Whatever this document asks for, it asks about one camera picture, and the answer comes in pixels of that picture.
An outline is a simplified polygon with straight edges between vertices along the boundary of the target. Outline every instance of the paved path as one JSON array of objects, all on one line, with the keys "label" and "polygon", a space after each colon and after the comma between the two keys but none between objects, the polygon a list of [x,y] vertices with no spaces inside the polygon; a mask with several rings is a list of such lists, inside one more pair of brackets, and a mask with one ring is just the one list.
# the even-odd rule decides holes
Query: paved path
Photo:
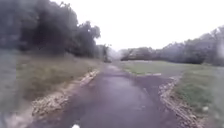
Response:
[{"label": "paved path", "polygon": [[180,119],[163,105],[158,87],[170,82],[158,76],[133,77],[108,66],[81,87],[58,117],[28,128],[181,128]]}]

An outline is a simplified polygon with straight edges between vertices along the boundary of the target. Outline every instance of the grass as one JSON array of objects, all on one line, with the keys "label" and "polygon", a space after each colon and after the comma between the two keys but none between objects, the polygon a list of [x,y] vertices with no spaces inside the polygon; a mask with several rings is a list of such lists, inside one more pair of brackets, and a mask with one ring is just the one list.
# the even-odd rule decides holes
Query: grass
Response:
[{"label": "grass", "polygon": [[[173,90],[174,98],[187,103],[198,117],[211,114],[214,120],[224,122],[224,68],[163,61],[127,61],[118,65],[135,74],[182,75]],[[209,107],[209,111],[203,111],[203,107]]]},{"label": "grass", "polygon": [[0,112],[41,98],[99,66],[97,60],[0,51]]}]

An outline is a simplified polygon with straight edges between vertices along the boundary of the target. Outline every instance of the grass verge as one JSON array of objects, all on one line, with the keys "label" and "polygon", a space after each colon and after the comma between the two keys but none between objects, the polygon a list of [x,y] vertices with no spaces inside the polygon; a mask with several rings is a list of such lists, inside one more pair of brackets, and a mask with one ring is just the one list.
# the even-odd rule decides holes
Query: grass verge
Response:
[{"label": "grass verge", "polygon": [[162,61],[127,61],[118,65],[134,74],[182,75],[173,89],[172,97],[185,102],[197,117],[208,116],[215,121],[211,127],[223,124],[224,68]]},{"label": "grass verge", "polygon": [[93,59],[0,51],[0,118],[99,67]]}]

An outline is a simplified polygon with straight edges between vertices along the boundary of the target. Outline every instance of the overcast sky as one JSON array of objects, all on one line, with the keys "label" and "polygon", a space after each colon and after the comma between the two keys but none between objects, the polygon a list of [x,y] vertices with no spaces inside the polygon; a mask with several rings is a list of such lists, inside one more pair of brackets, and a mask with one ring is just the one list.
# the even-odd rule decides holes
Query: overcast sky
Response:
[{"label": "overcast sky", "polygon": [[63,0],[79,22],[101,29],[98,44],[162,48],[224,25],[223,0]]}]

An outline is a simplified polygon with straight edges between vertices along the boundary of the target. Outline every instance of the gravel edge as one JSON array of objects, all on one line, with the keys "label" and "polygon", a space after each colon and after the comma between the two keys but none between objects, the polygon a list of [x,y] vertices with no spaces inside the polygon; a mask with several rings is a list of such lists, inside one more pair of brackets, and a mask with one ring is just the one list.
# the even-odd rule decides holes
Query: gravel edge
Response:
[{"label": "gravel edge", "polygon": [[33,101],[26,110],[22,110],[6,120],[7,128],[26,128],[34,120],[45,118],[62,110],[69,97],[75,93],[75,88],[88,84],[98,73],[99,70],[86,73],[84,77],[71,81],[66,88],[58,89],[56,92]]},{"label": "gravel edge", "polygon": [[203,128],[205,118],[197,118],[190,110],[187,110],[188,106],[184,102],[176,101],[171,98],[173,88],[179,82],[180,78],[179,76],[170,77],[173,82],[160,86],[160,99],[168,108],[185,120],[185,126],[190,128]]}]

